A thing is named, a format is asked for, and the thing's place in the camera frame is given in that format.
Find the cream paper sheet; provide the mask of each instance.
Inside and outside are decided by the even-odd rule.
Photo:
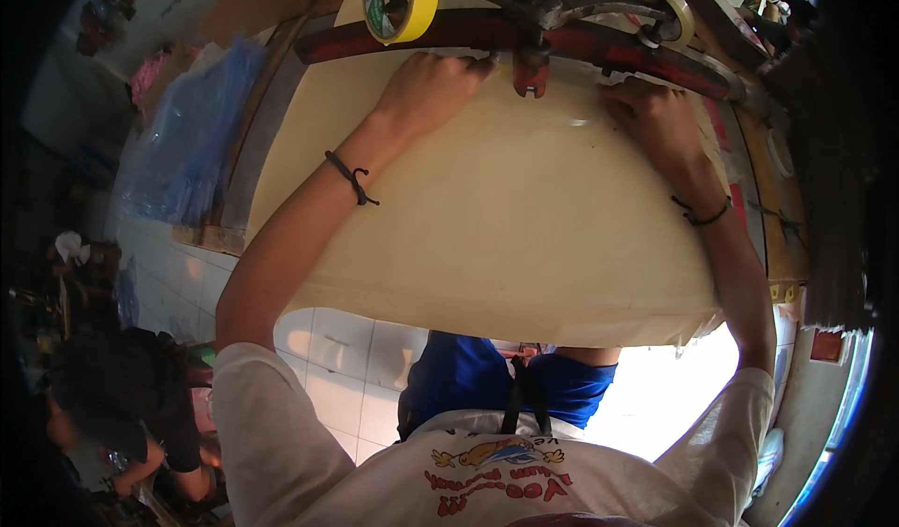
[[[442,0],[442,7],[483,6]],[[362,19],[346,0],[337,24]],[[247,239],[375,105],[411,51],[312,65],[260,176]],[[541,99],[508,65],[456,118],[367,193],[285,312],[331,307],[372,319],[516,342],[685,344],[717,312],[700,237],[594,88],[553,61]],[[710,121],[693,95],[704,146]]]

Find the black strap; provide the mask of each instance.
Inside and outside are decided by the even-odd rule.
[[[376,202],[375,200],[365,195],[365,190],[362,189],[362,186],[359,185],[359,181],[356,179],[357,172],[361,172],[366,176],[368,175],[368,171],[365,170],[365,168],[356,168],[353,172],[350,172],[350,169],[346,168],[346,165],[343,164],[343,162],[337,158],[337,155],[335,155],[331,151],[325,151],[324,157],[331,161],[331,164],[335,165],[337,169],[340,170],[340,173],[343,174],[343,177],[350,180],[350,184],[353,185],[353,190],[356,192],[356,196],[359,197],[357,205],[365,205],[367,203],[381,205],[380,202]]]
[[[537,419],[540,434],[545,437],[552,437],[553,427],[549,422],[549,410],[546,406],[543,390],[534,383],[534,379],[528,372],[528,368],[524,366],[521,357],[518,355],[512,357],[511,365],[515,369],[515,381],[511,384],[509,404],[506,406],[506,413],[502,418],[500,433],[506,435],[515,433],[515,430],[518,429],[518,415],[522,411],[524,401],[527,400],[531,403],[531,410],[534,412],[534,418]]]
[[[671,196],[671,200],[672,200],[673,202],[675,202],[676,204],[678,204],[680,207],[683,207],[684,209],[686,209],[686,210],[688,210],[688,211],[693,211],[693,208],[692,208],[692,207],[690,207],[690,206],[687,205],[687,204],[684,204],[684,203],[681,202],[677,197]],[[697,219],[696,217],[694,217],[692,213],[684,213],[684,214],[683,214],[683,218],[686,219],[687,221],[689,221],[690,224],[693,225],[694,227],[703,227],[703,226],[705,226],[705,225],[710,225],[710,224],[712,224],[713,222],[715,222],[716,220],[720,219],[720,218],[721,218],[721,215],[724,215],[725,212],[726,212],[728,209],[730,209],[732,205],[733,205],[733,204],[731,203],[731,198],[730,198],[730,196],[727,196],[727,199],[725,200],[725,206],[722,207],[722,208],[721,208],[721,211],[719,211],[719,212],[718,212],[714,217],[712,217],[711,219],[700,220],[700,219]]]

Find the red metal frame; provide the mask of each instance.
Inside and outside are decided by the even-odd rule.
[[[643,72],[715,100],[727,96],[725,78],[705,65],[665,47],[650,49],[632,34],[614,28],[577,20],[543,32],[543,38],[551,46],[550,55],[556,57],[586,61],[613,71]],[[503,16],[500,9],[461,8],[438,10],[428,31],[405,44],[385,46],[368,33],[364,22],[356,22],[301,37],[294,44],[294,51],[300,61],[313,64],[378,51],[423,47],[518,52],[529,46],[532,39],[532,28]],[[542,94],[542,88],[535,89],[535,94]]]

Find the tape roll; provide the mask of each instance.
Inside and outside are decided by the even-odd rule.
[[[672,42],[662,42],[665,47],[679,51],[687,46],[693,33],[696,32],[696,20],[686,0],[665,0],[674,10],[674,15],[680,21],[680,37]]]
[[[431,26],[438,0],[409,0],[405,18],[393,27],[384,9],[385,0],[362,0],[365,25],[371,35],[384,45],[410,42],[419,38]]]

